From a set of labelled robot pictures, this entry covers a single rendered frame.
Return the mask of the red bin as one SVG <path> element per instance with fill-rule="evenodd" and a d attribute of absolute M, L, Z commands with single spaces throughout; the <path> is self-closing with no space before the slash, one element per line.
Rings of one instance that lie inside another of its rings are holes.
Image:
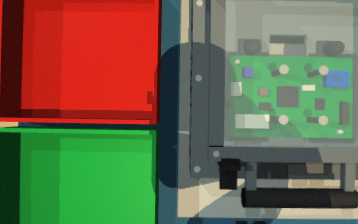
<path fill-rule="evenodd" d="M 162 0 L 0 0 L 0 122 L 159 124 L 161 25 Z"/>

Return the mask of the green bin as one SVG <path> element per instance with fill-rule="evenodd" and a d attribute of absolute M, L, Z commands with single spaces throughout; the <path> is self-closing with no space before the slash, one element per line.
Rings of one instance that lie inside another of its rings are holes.
<path fill-rule="evenodd" d="M 0 127 L 0 224 L 158 224 L 159 141 L 159 128 Z"/>

